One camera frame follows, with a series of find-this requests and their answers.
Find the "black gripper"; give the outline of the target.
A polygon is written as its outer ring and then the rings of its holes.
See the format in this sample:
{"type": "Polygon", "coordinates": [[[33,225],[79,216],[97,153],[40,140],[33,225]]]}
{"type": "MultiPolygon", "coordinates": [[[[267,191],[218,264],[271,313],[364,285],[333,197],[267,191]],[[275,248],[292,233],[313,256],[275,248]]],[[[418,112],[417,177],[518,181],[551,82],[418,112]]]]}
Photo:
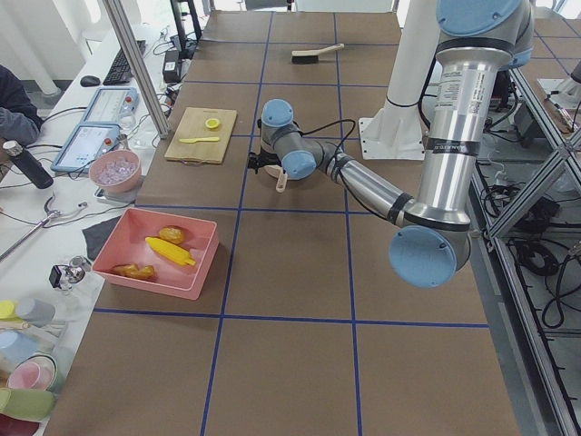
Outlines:
{"type": "Polygon", "coordinates": [[[274,150],[267,145],[262,145],[258,153],[249,152],[247,168],[257,173],[262,167],[281,166],[281,160],[274,150]]]}

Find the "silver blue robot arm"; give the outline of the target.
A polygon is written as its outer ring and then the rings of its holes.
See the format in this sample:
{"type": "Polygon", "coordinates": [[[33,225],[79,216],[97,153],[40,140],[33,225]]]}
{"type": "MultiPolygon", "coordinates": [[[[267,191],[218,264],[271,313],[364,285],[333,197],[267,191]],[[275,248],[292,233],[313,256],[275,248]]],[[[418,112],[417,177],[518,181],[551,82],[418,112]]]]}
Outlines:
{"type": "Polygon", "coordinates": [[[529,60],[534,30],[528,1],[438,1],[431,19],[438,36],[428,59],[441,64],[442,74],[417,195],[337,145],[307,138],[281,99],[264,105],[261,149],[248,158],[252,170],[278,165],[292,180],[319,171],[343,185],[397,226],[389,261],[402,280],[423,288],[448,282],[469,258],[465,203],[495,80],[498,72],[529,60]]]}

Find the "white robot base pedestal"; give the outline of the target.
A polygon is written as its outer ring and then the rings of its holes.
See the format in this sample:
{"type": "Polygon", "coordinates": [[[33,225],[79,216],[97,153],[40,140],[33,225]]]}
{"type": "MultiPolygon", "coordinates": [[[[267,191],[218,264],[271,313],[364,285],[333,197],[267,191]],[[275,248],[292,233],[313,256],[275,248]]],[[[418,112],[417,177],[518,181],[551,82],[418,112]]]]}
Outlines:
{"type": "Polygon", "coordinates": [[[421,160],[424,156],[419,100],[431,77],[439,39],[436,6],[433,0],[409,4],[385,103],[374,117],[359,119],[366,160],[421,160]]]}

